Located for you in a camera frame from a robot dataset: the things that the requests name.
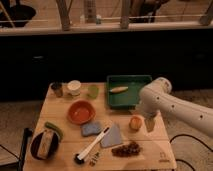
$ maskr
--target floor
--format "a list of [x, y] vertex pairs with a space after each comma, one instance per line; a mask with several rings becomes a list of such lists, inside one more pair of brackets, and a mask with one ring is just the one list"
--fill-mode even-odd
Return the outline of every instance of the floor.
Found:
[[[66, 0], [71, 10], [69, 12], [72, 24], [79, 24], [83, 15], [83, 0]], [[96, 1], [97, 14], [102, 22], [119, 21], [121, 14], [121, 0]], [[207, 10], [211, 0], [170, 0], [157, 11], [155, 22], [197, 21]], [[36, 15], [28, 22], [28, 28], [48, 28], [60, 26], [60, 17], [54, 0], [21, 0], [21, 3], [36, 9]]]
[[[213, 89], [177, 91], [173, 95], [194, 103], [213, 108]], [[0, 144], [19, 156], [23, 129], [34, 130], [43, 101], [1, 102], [0, 103]], [[178, 134], [190, 134], [213, 148], [212, 138], [193, 129], [174, 116], [163, 114], [164, 123], [171, 139]], [[196, 170], [212, 171], [213, 153], [190, 137], [180, 136], [172, 142], [175, 158], [189, 162]], [[0, 148], [0, 165], [14, 162], [16, 158]], [[177, 162], [176, 171], [191, 171], [183, 162]]]

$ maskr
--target cup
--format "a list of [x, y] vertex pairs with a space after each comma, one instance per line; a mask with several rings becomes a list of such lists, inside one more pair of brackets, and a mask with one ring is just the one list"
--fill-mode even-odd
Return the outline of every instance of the cup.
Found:
[[55, 93], [56, 97], [62, 97], [63, 96], [62, 84], [60, 82], [52, 83], [51, 89]]
[[81, 93], [81, 82], [72, 80], [67, 84], [67, 88], [72, 96], [78, 96]]

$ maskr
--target chair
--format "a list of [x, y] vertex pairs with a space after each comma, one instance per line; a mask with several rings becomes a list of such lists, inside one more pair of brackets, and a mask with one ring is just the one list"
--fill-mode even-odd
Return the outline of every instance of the chair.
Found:
[[0, 21], [3, 21], [0, 23], [2, 27], [13, 27], [13, 24], [15, 27], [24, 27], [36, 14], [35, 9], [22, 5], [20, 0], [16, 0], [16, 5], [12, 7], [10, 6], [10, 0], [0, 0], [0, 2], [3, 4], [9, 16], [6, 16], [5, 12], [0, 13]]
[[16, 158], [18, 158], [17, 162], [1, 165], [0, 166], [0, 170], [4, 170], [4, 171], [14, 171], [14, 170], [23, 171], [28, 138], [31, 137], [31, 136], [32, 136], [32, 131], [29, 130], [29, 128], [25, 128], [24, 129], [24, 133], [23, 133], [22, 145], [21, 145], [21, 150], [20, 150], [19, 157], [14, 155], [12, 152], [10, 152], [8, 149], [6, 149], [4, 146], [0, 145], [0, 147], [5, 149], [10, 154], [14, 155]]
[[133, 23], [153, 23], [157, 10], [170, 0], [131, 0], [131, 17]]

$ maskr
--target blue sponge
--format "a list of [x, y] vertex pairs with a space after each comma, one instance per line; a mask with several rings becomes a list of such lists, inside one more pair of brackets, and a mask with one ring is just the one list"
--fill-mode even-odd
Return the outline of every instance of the blue sponge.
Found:
[[81, 126], [81, 134], [84, 137], [97, 135], [101, 132], [101, 124], [99, 122], [89, 122]]

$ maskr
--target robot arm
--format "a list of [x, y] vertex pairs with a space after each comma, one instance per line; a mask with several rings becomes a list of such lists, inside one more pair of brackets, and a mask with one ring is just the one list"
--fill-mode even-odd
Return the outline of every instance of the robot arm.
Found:
[[154, 80], [140, 90], [141, 101], [137, 109], [145, 118], [155, 116], [157, 110], [172, 114], [213, 137], [213, 109], [176, 98], [169, 94], [171, 90], [171, 83], [166, 78]]

